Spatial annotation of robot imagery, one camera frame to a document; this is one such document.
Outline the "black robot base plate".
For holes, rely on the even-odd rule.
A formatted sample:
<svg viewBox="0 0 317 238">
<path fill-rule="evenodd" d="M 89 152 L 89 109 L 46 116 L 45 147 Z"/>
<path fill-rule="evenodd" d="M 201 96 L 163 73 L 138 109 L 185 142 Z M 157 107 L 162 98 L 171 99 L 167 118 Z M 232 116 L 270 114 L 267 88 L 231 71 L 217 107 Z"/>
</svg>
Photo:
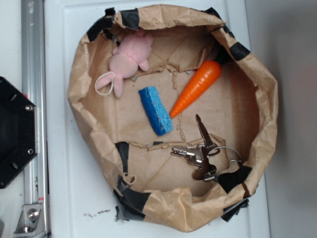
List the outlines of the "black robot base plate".
<svg viewBox="0 0 317 238">
<path fill-rule="evenodd" d="M 0 78 L 0 187 L 5 189 L 37 155 L 36 106 Z"/>
</svg>

